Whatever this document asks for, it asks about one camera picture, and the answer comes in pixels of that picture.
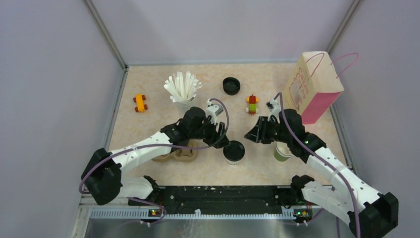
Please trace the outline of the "black coffee cup lid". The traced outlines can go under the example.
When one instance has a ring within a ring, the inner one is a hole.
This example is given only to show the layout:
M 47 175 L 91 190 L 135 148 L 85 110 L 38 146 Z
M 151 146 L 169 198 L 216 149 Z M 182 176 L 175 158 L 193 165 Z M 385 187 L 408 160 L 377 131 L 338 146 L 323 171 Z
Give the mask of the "black coffee cup lid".
M 243 158 L 245 155 L 245 147 L 241 142 L 232 140 L 228 146 L 223 148 L 223 155 L 225 158 L 231 160 Z

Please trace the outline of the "white paper coffee cup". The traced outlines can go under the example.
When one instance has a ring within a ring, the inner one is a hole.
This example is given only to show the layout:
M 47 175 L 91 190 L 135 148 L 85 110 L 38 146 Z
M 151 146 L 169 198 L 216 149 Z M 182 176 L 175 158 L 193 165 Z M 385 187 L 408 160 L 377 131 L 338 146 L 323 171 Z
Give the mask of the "white paper coffee cup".
M 242 158 L 240 158 L 240 159 L 233 159 L 233 160 L 231 160 L 229 158 L 226 158 L 227 163 L 230 164 L 230 165 L 237 165 L 242 160 L 243 160 Z

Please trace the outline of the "beige pink cake bag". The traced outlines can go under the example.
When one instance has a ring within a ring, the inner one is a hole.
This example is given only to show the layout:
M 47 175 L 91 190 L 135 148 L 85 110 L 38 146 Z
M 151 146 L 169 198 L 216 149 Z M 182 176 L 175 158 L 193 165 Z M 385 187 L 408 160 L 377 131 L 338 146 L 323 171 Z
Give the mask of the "beige pink cake bag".
M 349 53 L 331 60 L 328 52 L 303 52 L 297 61 L 285 88 L 283 98 L 290 109 L 302 117 L 303 124 L 314 124 L 344 92 L 334 63 L 342 58 L 354 56 L 355 59 L 345 69 L 351 67 L 359 58 L 358 53 Z

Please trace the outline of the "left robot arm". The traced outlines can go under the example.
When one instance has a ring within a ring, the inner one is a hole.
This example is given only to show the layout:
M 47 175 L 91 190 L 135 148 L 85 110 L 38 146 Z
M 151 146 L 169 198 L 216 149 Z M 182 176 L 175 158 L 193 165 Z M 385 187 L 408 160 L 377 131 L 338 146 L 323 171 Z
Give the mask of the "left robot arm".
M 87 188 L 97 205 L 125 197 L 140 198 L 147 205 L 155 204 L 159 192 L 150 179 L 124 179 L 123 174 L 178 149 L 192 150 L 188 145 L 190 140 L 202 140 L 204 148 L 229 145 L 225 124 L 217 122 L 217 116 L 223 111 L 221 104 L 210 104 L 205 109 L 191 107 L 183 118 L 142 141 L 113 151 L 96 150 L 81 175 L 79 188 Z

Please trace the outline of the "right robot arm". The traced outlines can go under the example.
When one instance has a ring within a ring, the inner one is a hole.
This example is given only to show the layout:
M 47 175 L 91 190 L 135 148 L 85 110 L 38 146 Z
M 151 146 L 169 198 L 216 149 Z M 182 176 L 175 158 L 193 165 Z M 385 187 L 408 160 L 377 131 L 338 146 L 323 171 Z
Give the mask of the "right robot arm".
M 261 144 L 285 143 L 294 156 L 331 183 L 329 189 L 311 176 L 294 176 L 290 184 L 294 203 L 320 206 L 347 224 L 357 238 L 382 238 L 398 226 L 396 196 L 379 192 L 354 174 L 323 140 L 305 130 L 295 110 L 285 109 L 277 118 L 260 116 L 244 138 Z

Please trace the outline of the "red green toy car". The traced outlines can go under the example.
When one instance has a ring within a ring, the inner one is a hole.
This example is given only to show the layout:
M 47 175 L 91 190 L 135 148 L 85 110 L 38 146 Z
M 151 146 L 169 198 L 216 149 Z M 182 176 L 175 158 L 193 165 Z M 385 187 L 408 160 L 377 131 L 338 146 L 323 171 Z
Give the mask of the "red green toy car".
M 246 113 L 250 115 L 255 115 L 259 112 L 258 110 L 258 102 L 259 99 L 254 94 L 250 95 L 246 99 L 247 107 L 246 107 Z

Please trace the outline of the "brown cardboard cup carrier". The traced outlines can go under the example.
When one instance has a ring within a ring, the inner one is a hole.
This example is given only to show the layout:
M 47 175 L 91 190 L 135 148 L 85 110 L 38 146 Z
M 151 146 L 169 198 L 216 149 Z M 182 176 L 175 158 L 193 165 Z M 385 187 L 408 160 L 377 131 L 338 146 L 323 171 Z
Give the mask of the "brown cardboard cup carrier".
M 178 161 L 178 162 L 192 162 L 196 160 L 198 155 L 198 150 L 192 149 L 177 149 L 174 152 L 169 154 L 160 155 L 152 159 L 155 162 L 167 162 L 170 160 Z

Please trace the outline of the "white straw holder cup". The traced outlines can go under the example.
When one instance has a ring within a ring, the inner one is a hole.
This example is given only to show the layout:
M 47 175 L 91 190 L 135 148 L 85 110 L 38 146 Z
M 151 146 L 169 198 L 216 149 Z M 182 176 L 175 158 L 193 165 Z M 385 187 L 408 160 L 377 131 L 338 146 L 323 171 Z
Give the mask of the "white straw holder cup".
M 174 102 L 178 112 L 181 115 L 184 115 L 189 109 L 192 107 L 196 107 L 198 105 L 198 100 L 196 97 L 193 97 L 190 101 L 184 102 Z

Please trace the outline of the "white wrapped straws bundle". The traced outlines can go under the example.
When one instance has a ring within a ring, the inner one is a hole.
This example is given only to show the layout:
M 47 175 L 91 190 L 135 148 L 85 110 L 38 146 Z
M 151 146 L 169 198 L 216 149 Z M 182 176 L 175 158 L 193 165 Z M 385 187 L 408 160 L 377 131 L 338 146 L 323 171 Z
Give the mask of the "white wrapped straws bundle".
M 188 104 L 195 99 L 202 82 L 189 71 L 177 72 L 168 77 L 163 87 L 173 103 Z

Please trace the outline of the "orange red toy car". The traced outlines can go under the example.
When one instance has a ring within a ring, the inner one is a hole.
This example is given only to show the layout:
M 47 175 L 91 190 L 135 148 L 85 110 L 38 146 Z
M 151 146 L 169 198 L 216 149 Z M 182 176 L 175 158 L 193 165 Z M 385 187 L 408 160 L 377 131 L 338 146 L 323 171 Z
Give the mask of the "orange red toy car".
M 135 112 L 142 113 L 148 109 L 148 105 L 145 104 L 146 96 L 143 94 L 137 94 L 133 98 L 133 102 L 136 103 Z

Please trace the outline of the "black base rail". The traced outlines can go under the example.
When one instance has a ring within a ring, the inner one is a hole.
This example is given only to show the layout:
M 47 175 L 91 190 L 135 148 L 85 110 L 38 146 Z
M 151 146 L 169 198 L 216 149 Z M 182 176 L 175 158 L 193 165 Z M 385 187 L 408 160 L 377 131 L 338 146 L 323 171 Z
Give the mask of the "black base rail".
M 169 215 L 280 214 L 286 209 L 313 208 L 315 205 L 298 196 L 289 186 L 166 186 L 158 187 L 147 202 L 166 209 Z

